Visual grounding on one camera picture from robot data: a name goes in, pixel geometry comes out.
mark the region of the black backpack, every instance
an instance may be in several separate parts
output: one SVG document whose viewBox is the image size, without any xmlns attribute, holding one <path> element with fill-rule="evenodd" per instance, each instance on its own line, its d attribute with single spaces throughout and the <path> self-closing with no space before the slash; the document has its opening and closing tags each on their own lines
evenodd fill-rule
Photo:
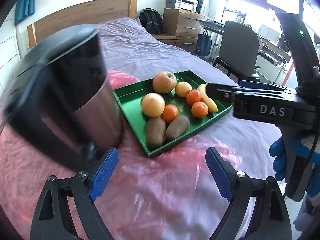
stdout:
<svg viewBox="0 0 320 240">
<path fill-rule="evenodd" d="M 139 19 L 141 25 L 148 33 L 158 34 L 163 32 L 162 18 L 156 10 L 150 8 L 143 9 L 140 12 Z"/>
</svg>

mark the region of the desk drawer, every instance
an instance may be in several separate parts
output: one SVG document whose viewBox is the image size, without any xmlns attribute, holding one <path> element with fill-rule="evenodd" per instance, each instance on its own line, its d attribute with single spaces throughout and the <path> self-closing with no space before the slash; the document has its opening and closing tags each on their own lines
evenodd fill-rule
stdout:
<svg viewBox="0 0 320 240">
<path fill-rule="evenodd" d="M 194 16 L 186 13 L 179 13 L 178 17 L 178 25 L 200 25 L 200 22 L 197 22 L 196 20 L 200 20 L 201 17 Z"/>
<path fill-rule="evenodd" d="M 178 25 L 176 36 L 197 38 L 201 31 L 201 25 Z"/>
<path fill-rule="evenodd" d="M 189 53 L 194 53 L 197 45 L 197 41 L 195 40 L 176 40 L 176 46 L 184 49 Z"/>
<path fill-rule="evenodd" d="M 158 40 L 168 45 L 176 45 L 176 40 Z"/>
</svg>

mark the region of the wooden headboard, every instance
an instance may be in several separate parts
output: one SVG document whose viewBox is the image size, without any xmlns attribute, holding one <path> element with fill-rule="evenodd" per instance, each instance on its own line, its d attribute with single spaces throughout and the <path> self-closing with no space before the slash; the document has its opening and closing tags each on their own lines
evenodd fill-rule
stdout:
<svg viewBox="0 0 320 240">
<path fill-rule="evenodd" d="M 30 47 L 55 32 L 78 24 L 97 24 L 107 20 L 137 16 L 138 0 L 94 0 L 76 4 L 30 24 L 27 27 Z"/>
</svg>

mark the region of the blue glove finger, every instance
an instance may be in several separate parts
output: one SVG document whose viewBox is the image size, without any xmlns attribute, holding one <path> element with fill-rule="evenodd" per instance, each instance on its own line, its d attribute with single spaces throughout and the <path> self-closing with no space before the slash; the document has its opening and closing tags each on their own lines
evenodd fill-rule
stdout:
<svg viewBox="0 0 320 240">
<path fill-rule="evenodd" d="M 320 166 L 316 165 L 313 175 L 307 187 L 307 193 L 310 197 L 316 196 L 320 192 Z"/>
<path fill-rule="evenodd" d="M 273 161 L 273 170 L 279 172 L 285 168 L 286 158 L 285 153 L 278 155 Z"/>
<path fill-rule="evenodd" d="M 285 153 L 284 141 L 282 137 L 276 140 L 269 148 L 271 157 L 276 157 L 282 153 Z"/>
<path fill-rule="evenodd" d="M 276 175 L 275 175 L 275 179 L 276 181 L 281 181 L 285 178 L 285 175 L 287 173 L 287 170 L 286 169 L 283 169 L 279 172 L 276 172 Z"/>
<path fill-rule="evenodd" d="M 311 145 L 310 145 L 310 149 L 304 146 L 301 142 L 301 138 L 295 138 L 291 143 L 291 147 L 294 150 L 294 152 L 300 157 L 303 157 L 305 159 L 308 158 L 310 154 Z M 320 164 L 320 154 L 314 152 L 314 154 L 312 155 L 311 161 L 313 163 Z"/>
</svg>

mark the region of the printer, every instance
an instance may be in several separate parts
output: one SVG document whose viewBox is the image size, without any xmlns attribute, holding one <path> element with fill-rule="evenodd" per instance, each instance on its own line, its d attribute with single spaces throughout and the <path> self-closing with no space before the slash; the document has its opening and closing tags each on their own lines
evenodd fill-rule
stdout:
<svg viewBox="0 0 320 240">
<path fill-rule="evenodd" d="M 166 0 L 165 7 L 168 9 L 183 9 L 196 12 L 197 0 Z"/>
</svg>

